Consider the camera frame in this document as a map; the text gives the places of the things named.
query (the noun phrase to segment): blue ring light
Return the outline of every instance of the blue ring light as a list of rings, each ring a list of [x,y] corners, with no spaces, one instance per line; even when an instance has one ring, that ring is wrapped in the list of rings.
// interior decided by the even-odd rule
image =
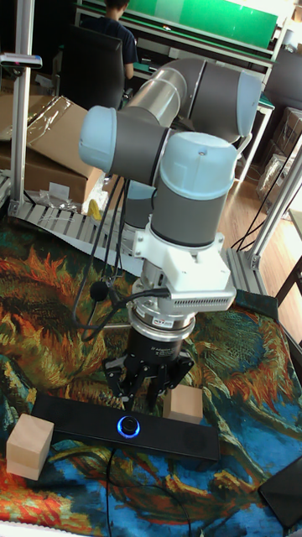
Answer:
[[[135,438],[135,436],[138,436],[138,433],[140,431],[140,424],[138,423],[137,420],[135,420],[137,422],[137,428],[136,430],[131,434],[131,435],[127,435],[127,433],[124,433],[123,430],[122,430],[122,423],[123,421],[126,419],[126,418],[130,418],[132,416],[123,416],[118,422],[117,422],[117,431],[119,432],[120,435],[122,435],[124,438]]]

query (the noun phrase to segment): blue illuminated button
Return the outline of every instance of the blue illuminated button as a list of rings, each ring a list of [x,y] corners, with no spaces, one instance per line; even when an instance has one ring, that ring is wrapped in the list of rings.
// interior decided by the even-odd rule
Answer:
[[[117,430],[125,438],[134,438],[140,431],[138,420],[132,416],[123,416],[117,422]]]

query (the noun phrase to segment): tapestry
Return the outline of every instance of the tapestry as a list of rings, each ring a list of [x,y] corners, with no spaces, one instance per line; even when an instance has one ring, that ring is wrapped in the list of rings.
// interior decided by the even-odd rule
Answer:
[[[71,319],[87,259],[45,231],[1,222],[0,519],[107,537],[110,449],[57,442],[37,482],[7,473],[5,460],[6,440],[20,414],[31,412],[37,390],[122,408],[102,363],[123,354],[128,330],[103,331],[84,343]],[[90,286],[101,271],[95,259],[77,308],[80,322],[89,316]],[[129,295],[134,280],[122,273],[116,280],[120,293]],[[110,309],[109,300],[99,305],[94,322]],[[196,316],[184,344],[195,365],[183,382],[203,389],[201,423],[218,429],[221,460],[193,472],[168,457],[117,450],[109,486],[113,537],[185,537],[185,512],[193,537],[290,533],[258,494],[261,483],[302,455],[301,387],[274,312],[274,299],[238,292],[229,311]],[[121,310],[112,322],[126,320]],[[148,412],[146,390],[143,385],[133,410]],[[157,416],[163,400],[154,409]]]

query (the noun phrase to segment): person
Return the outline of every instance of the person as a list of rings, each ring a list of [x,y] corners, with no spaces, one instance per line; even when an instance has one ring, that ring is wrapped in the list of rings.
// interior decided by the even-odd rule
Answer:
[[[125,76],[130,80],[133,77],[133,63],[138,61],[138,53],[132,32],[119,22],[125,9],[128,7],[129,1],[104,1],[106,4],[105,17],[86,19],[83,21],[81,27],[122,40],[122,61],[125,68]]]

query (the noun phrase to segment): electrical cord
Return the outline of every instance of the electrical cord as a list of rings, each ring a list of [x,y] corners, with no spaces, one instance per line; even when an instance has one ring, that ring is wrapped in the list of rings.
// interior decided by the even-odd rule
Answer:
[[[151,195],[151,207],[153,208],[154,210],[154,197],[156,196],[157,194],[157,188],[152,192],[152,195]]]
[[[188,537],[192,537],[192,528],[191,528],[191,520],[190,520],[189,513],[186,510],[186,508],[183,505],[183,503],[170,490],[168,490],[167,488],[164,488],[164,487],[160,487],[160,485],[143,485],[142,483],[138,483],[137,485],[124,486],[124,485],[121,485],[119,483],[115,483],[110,478],[112,460],[113,460],[113,457],[114,457],[116,451],[117,451],[116,449],[112,450],[111,455],[110,455],[110,459],[109,459],[109,462],[107,463],[107,468],[106,468],[106,511],[107,511],[106,515],[107,515],[107,527],[108,527],[109,537],[112,537],[112,531],[111,531],[111,526],[110,526],[110,512],[109,512],[109,484],[112,485],[113,487],[118,487],[118,488],[146,488],[146,487],[152,487],[152,488],[157,488],[158,490],[163,491],[165,494],[167,494],[167,496],[170,496],[183,510],[183,512],[185,514],[187,524],[188,524],[188,527],[189,527],[189,529],[188,529]]]
[[[27,199],[30,201],[30,203],[33,204],[33,206],[35,207],[37,204],[36,202],[33,200],[33,198],[28,194],[28,192],[26,190],[23,191],[24,192],[24,195],[27,197]]]
[[[117,250],[116,250],[117,255],[116,255],[116,261],[115,261],[115,264],[114,264],[113,276],[112,276],[112,283],[113,284],[114,284],[114,282],[115,282],[115,280],[117,278],[118,263],[120,263],[121,270],[122,270],[122,258],[121,258],[122,231],[123,231],[124,224],[125,224],[127,196],[128,196],[129,186],[130,186],[130,180],[126,179],[125,181],[126,181],[125,191],[124,191],[124,197],[123,197],[123,200],[122,200],[122,210],[121,210],[120,223],[119,223],[118,235],[117,235]]]
[[[263,220],[263,222],[261,222],[261,224],[259,224],[257,227],[255,227],[254,229],[252,229],[250,232],[246,233],[246,238],[248,237],[248,235],[252,235],[252,233],[256,232],[260,227],[262,227],[262,225],[264,224],[265,220]],[[242,239],[239,238],[232,246],[231,248],[234,248]]]
[[[83,289],[85,287],[85,284],[86,284],[86,281],[87,281],[87,277],[88,277],[88,273],[89,273],[89,270],[90,270],[90,267],[91,267],[91,264],[92,264],[92,261],[93,261],[93,258],[94,258],[94,255],[95,255],[95,252],[96,252],[96,247],[97,247],[97,244],[100,240],[100,236],[101,236],[101,232],[102,232],[102,228],[103,228],[103,225],[104,225],[104,221],[106,219],[106,216],[107,216],[107,213],[108,213],[108,209],[109,209],[109,206],[112,202],[112,198],[114,196],[114,192],[117,188],[117,184],[119,182],[119,180],[121,179],[121,176],[119,175],[115,182],[114,182],[114,185],[112,187],[112,191],[108,197],[108,200],[107,200],[107,203],[106,203],[106,206],[105,206],[105,210],[103,212],[103,216],[102,216],[102,219],[101,219],[101,222],[100,222],[100,225],[98,227],[98,230],[96,232],[96,239],[95,239],[95,242],[93,244],[93,247],[92,247],[92,250],[91,250],[91,254],[90,254],[90,257],[86,263],[86,266],[84,268],[84,273],[83,273],[83,278],[82,278],[82,281],[81,281],[81,284],[80,284],[80,288],[78,290],[78,293],[77,293],[77,296],[75,298],[75,302],[74,302],[74,305],[73,305],[73,308],[72,308],[72,312],[71,312],[71,318],[72,320],[74,321],[75,323],[75,326],[77,328],[85,328],[87,329],[87,325],[82,325],[81,323],[79,323],[76,319],[76,309],[77,309],[77,306],[79,304],[79,300],[80,300],[80,297],[81,297],[81,294],[83,292]]]
[[[116,304],[112,307],[112,310],[109,311],[109,313],[106,315],[106,317],[103,319],[102,323],[100,325],[82,325],[81,323],[77,323],[78,327],[84,328],[85,330],[93,330],[93,332],[89,335],[84,337],[82,335],[81,340],[83,342],[88,342],[94,337],[99,334],[99,332],[104,328],[104,326],[108,323],[111,318],[117,313],[118,310],[121,308],[124,308],[128,302],[131,302],[132,300],[136,300],[142,297],[149,297],[149,296],[156,296],[161,298],[168,298],[170,296],[169,290],[166,287],[158,288],[158,289],[147,289],[145,291],[141,291],[140,293],[134,293],[134,295],[125,296],[119,301],[116,302]]]
[[[97,334],[108,323],[108,321],[111,320],[111,318],[117,313],[117,311],[120,310],[121,308],[125,307],[128,302],[130,302],[132,300],[135,300],[135,299],[138,299],[138,298],[149,297],[149,296],[157,296],[157,297],[162,297],[162,298],[168,298],[169,297],[169,290],[167,288],[146,289],[145,291],[141,291],[140,293],[135,293],[134,295],[129,295],[129,296],[118,296],[117,297],[117,295],[115,295],[116,299],[115,299],[114,303],[112,303],[112,306],[113,306],[112,310],[105,316],[105,318],[102,320],[102,322],[99,325],[91,325],[90,324],[91,319],[92,319],[92,317],[93,317],[93,315],[95,313],[97,300],[94,300],[94,305],[92,307],[92,312],[90,313],[88,322],[85,325],[80,323],[80,322],[78,322],[77,319],[76,319],[76,308],[78,306],[82,290],[84,289],[84,286],[85,286],[85,283],[86,283],[86,280],[87,280],[88,272],[89,272],[89,269],[90,269],[90,266],[91,266],[95,251],[96,251],[96,246],[98,244],[98,241],[99,241],[99,238],[100,238],[100,235],[101,235],[101,230],[102,230],[105,218],[107,216],[108,207],[109,207],[109,205],[110,205],[110,203],[112,201],[115,189],[117,188],[117,184],[118,184],[118,181],[120,179],[121,179],[120,177],[117,178],[117,180],[116,180],[116,182],[115,182],[115,184],[114,184],[114,186],[112,188],[112,192],[111,192],[111,194],[109,196],[108,202],[106,204],[102,221],[101,221],[100,226],[99,226],[99,228],[97,230],[96,240],[94,242],[93,249],[91,250],[91,255],[90,255],[90,258],[88,260],[88,263],[85,266],[83,279],[81,281],[81,285],[80,285],[78,294],[77,294],[77,296],[75,298],[75,303],[74,303],[73,310],[72,310],[72,319],[75,322],[76,327],[84,329],[84,333],[81,336],[81,340],[83,342],[89,342],[91,339],[96,337]],[[107,258],[108,258],[108,254],[109,254],[110,242],[111,242],[111,238],[112,238],[112,230],[113,230],[114,221],[115,221],[116,214],[117,214],[117,208],[118,208],[119,202],[120,202],[120,200],[122,198],[122,194],[124,193],[123,208],[122,208],[123,210],[122,210],[122,214],[121,214],[121,221],[120,221],[120,227],[119,227],[119,232],[118,232],[118,240],[117,240],[116,266],[115,266],[114,272],[116,272],[116,269],[118,267],[118,259],[120,258],[120,247],[121,247],[121,241],[122,241],[122,227],[123,227],[123,215],[124,215],[125,206],[126,206],[125,198],[126,198],[127,192],[128,192],[128,183],[129,183],[128,180],[124,180],[123,187],[122,187],[122,189],[120,191],[120,194],[119,194],[119,197],[117,199],[117,203],[115,205],[115,209],[114,209],[114,212],[113,212],[113,215],[112,215],[112,224],[111,224],[111,228],[109,230],[109,235],[108,235],[108,239],[107,239],[107,248],[106,248],[106,254],[105,254],[105,261],[104,261],[105,270],[106,270],[106,266],[107,266]],[[105,276],[105,271],[104,271],[104,268],[103,268],[102,277],[104,277],[104,276]],[[107,284],[107,286],[108,286],[108,292],[109,292],[110,288],[112,289],[112,283]],[[93,331],[93,332],[88,336],[87,331]]]
[[[264,206],[264,204],[265,204],[265,201],[268,199],[269,194],[271,193],[272,189],[274,188],[275,184],[277,183],[277,181],[278,181],[278,179],[279,179],[279,176],[282,174],[282,172],[283,172],[283,170],[284,170],[286,164],[288,163],[288,161],[289,161],[289,158],[287,158],[286,161],[284,162],[284,164],[283,164],[281,170],[279,171],[277,177],[275,178],[275,180],[274,180],[274,182],[272,183],[272,185],[270,186],[270,188],[269,188],[267,194],[266,194],[265,197],[263,198],[263,201],[262,201],[262,203],[261,203],[261,205],[260,205],[260,207],[259,207],[259,209],[258,209],[258,211],[257,211],[257,213],[256,213],[256,216],[253,218],[252,223],[250,224],[250,226],[249,226],[249,228],[247,229],[246,233],[243,235],[242,238],[240,238],[238,241],[236,241],[234,244],[231,245],[231,248],[234,248],[238,243],[240,243],[239,246],[238,246],[238,248],[237,248],[237,252],[243,250],[244,248],[247,248],[248,246],[252,246],[252,244],[254,244],[255,241],[252,241],[252,242],[250,242],[247,246],[244,246],[244,247],[242,246],[243,243],[244,243],[244,241],[245,241],[246,238],[248,237],[248,235],[251,235],[251,233],[254,233],[255,231],[257,231],[257,230],[264,224],[264,222],[265,222],[266,219],[264,219],[263,222],[261,222],[261,224],[259,224],[258,227],[256,227],[255,229],[252,229],[253,224],[254,224],[255,221],[257,220],[257,218],[258,218],[258,216],[259,216],[259,214],[260,214],[260,212],[261,212],[261,210],[262,210],[262,208],[263,208],[263,206]]]
[[[115,224],[115,221],[116,221],[116,218],[117,218],[117,209],[118,209],[118,206],[120,204],[120,201],[122,199],[122,195],[124,194],[124,192],[125,192],[125,180],[123,180],[123,185],[122,185],[122,188],[121,188],[120,193],[118,195],[117,202],[115,204],[113,214],[112,214],[112,223],[111,223],[109,233],[108,233],[108,237],[107,237],[106,253],[105,253],[105,258],[104,258],[104,266],[103,266],[103,269],[102,269],[102,279],[105,278],[105,276],[106,276],[108,256],[109,256],[110,246],[111,246],[111,242],[112,242],[113,228],[114,228],[114,224]]]

